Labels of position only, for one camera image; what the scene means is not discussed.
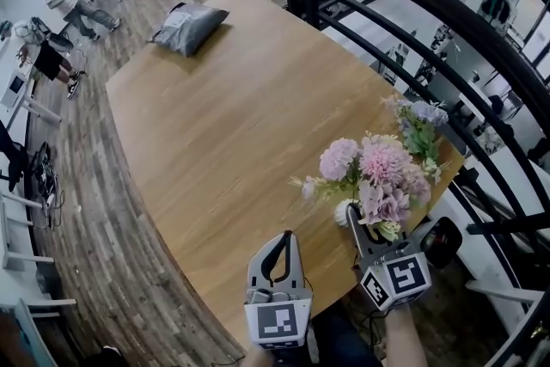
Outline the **white microwave oven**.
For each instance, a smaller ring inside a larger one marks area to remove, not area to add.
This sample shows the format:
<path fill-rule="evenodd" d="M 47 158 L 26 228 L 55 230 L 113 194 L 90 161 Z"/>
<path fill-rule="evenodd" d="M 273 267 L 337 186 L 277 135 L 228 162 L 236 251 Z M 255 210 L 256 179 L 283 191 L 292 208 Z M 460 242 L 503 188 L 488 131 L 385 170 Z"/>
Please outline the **white microwave oven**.
<path fill-rule="evenodd" d="M 0 96 L 0 104 L 6 108 L 12 108 L 15 105 L 17 99 L 23 94 L 27 87 L 27 78 L 24 74 L 18 70 L 15 70 L 10 79 L 8 85 L 2 95 Z"/>

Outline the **purple flower bunch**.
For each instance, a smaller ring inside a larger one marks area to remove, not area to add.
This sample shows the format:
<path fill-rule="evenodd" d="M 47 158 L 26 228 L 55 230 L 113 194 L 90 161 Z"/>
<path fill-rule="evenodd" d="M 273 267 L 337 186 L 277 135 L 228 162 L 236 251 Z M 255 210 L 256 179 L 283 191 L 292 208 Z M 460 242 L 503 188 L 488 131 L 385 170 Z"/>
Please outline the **purple flower bunch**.
<path fill-rule="evenodd" d="M 409 101 L 396 95 L 381 98 L 395 116 L 406 149 L 421 162 L 421 168 L 433 184 L 438 184 L 449 162 L 440 162 L 442 142 L 437 129 L 449 122 L 442 102 Z"/>

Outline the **person's right forearm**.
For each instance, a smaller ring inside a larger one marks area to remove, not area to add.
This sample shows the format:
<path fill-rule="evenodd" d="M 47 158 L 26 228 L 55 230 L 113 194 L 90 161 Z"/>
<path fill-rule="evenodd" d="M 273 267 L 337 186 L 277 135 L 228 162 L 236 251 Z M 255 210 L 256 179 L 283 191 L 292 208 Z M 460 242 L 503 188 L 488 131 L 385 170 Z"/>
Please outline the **person's right forearm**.
<path fill-rule="evenodd" d="M 428 367 L 408 305 L 390 310 L 385 317 L 385 327 L 386 367 Z"/>

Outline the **white vase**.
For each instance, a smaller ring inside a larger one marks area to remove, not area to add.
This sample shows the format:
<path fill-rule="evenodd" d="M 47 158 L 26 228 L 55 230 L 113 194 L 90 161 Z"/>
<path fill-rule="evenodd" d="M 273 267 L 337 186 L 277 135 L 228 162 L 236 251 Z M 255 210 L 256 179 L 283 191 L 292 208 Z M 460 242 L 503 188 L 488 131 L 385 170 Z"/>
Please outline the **white vase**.
<path fill-rule="evenodd" d="M 363 217 L 361 207 L 356 201 L 353 199 L 344 199 L 339 202 L 334 209 L 334 221 L 339 227 L 347 228 L 349 226 L 347 219 L 347 207 L 349 205 L 351 205 L 351 207 L 355 210 L 357 220 L 360 220 Z"/>

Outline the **wooden table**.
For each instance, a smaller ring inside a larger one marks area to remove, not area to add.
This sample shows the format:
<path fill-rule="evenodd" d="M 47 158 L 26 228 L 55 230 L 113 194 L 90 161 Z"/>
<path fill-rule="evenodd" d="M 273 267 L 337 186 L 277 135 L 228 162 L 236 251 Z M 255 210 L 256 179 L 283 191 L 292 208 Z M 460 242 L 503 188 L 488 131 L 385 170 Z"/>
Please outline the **wooden table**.
<path fill-rule="evenodd" d="M 210 0 L 228 17 L 185 58 L 154 44 L 107 82 L 131 177 L 180 269 L 229 334 L 249 346 L 248 263 L 297 237 L 314 313 L 350 291 L 355 248 L 331 205 L 292 177 L 317 175 L 339 138 L 394 133 L 393 88 L 344 47 L 269 0 Z"/>

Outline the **black office chair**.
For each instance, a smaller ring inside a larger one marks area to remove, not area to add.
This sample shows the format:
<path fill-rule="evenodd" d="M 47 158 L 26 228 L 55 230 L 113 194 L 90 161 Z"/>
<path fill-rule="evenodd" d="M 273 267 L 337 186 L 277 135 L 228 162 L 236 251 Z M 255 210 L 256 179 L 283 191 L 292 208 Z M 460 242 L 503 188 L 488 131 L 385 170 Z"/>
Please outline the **black office chair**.
<path fill-rule="evenodd" d="M 8 182 L 12 192 L 21 177 L 28 171 L 27 149 L 12 140 L 8 130 L 0 120 L 0 152 L 4 153 L 9 161 Z"/>

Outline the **grey waste bin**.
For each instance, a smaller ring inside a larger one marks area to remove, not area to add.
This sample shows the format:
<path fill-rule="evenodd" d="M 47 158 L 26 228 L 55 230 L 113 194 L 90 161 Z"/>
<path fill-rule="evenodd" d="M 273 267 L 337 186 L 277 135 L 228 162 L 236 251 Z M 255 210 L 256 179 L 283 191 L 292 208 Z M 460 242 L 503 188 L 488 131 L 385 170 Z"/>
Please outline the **grey waste bin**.
<path fill-rule="evenodd" d="M 420 249 L 431 266 L 443 269 L 455 258 L 461 245 L 460 230 L 448 217 L 441 217 L 422 238 Z"/>

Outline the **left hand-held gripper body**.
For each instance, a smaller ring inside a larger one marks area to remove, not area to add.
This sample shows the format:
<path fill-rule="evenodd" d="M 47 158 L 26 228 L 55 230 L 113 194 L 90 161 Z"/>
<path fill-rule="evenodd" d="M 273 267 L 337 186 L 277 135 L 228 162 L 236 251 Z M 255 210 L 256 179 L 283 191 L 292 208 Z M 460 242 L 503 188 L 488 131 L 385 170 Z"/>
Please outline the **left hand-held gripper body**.
<path fill-rule="evenodd" d="M 263 292 L 255 292 L 252 303 L 244 304 L 248 333 L 253 344 L 266 350 L 303 346 L 306 342 L 312 291 L 298 294 L 276 292 L 276 300 L 260 301 Z"/>

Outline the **grey plastic bag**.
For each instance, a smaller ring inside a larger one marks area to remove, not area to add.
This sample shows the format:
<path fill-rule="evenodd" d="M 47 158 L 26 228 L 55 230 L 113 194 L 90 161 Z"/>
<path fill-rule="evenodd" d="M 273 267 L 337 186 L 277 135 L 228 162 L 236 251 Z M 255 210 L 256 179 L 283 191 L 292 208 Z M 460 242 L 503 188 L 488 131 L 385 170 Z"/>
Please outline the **grey plastic bag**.
<path fill-rule="evenodd" d="M 168 12 L 163 24 L 148 42 L 189 58 L 228 16 L 229 12 L 224 9 L 197 3 L 178 3 Z"/>

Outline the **person's dark trousers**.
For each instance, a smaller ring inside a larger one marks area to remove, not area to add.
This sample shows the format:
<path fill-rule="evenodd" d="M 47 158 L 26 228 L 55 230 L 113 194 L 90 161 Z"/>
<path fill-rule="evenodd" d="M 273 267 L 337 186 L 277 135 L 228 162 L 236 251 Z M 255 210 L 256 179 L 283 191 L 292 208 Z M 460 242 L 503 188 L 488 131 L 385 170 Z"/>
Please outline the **person's dark trousers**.
<path fill-rule="evenodd" d="M 320 367 L 383 367 L 338 301 L 312 320 Z"/>

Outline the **pink flowers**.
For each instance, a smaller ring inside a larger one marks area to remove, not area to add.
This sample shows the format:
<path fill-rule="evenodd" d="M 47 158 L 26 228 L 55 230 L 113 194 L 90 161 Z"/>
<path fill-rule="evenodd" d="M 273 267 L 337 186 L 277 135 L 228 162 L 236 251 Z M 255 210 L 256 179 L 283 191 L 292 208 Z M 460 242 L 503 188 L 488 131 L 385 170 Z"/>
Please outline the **pink flowers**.
<path fill-rule="evenodd" d="M 358 206 L 358 223 L 389 242 L 398 239 L 412 211 L 431 200 L 425 171 L 395 135 L 334 140 L 320 155 L 319 171 L 319 177 L 292 177 L 290 183 L 306 200 L 344 196 Z"/>

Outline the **person's left forearm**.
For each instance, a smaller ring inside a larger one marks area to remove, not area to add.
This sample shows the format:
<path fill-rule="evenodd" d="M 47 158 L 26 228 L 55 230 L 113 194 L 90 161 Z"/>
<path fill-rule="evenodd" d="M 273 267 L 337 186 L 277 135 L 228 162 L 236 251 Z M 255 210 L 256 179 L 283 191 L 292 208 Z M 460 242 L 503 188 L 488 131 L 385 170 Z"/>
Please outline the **person's left forearm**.
<path fill-rule="evenodd" d="M 260 346 L 251 346 L 240 367 L 273 367 L 275 357 L 271 351 Z"/>

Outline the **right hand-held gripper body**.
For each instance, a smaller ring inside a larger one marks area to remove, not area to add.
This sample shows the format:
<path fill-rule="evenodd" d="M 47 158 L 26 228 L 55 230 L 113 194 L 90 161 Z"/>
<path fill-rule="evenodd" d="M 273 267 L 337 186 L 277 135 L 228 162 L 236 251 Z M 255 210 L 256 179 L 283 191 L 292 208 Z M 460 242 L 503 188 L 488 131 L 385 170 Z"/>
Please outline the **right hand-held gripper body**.
<path fill-rule="evenodd" d="M 407 248 L 399 241 L 377 244 L 372 256 L 359 256 L 358 266 L 359 285 L 379 311 L 413 302 L 431 287 L 427 259 L 414 239 Z"/>

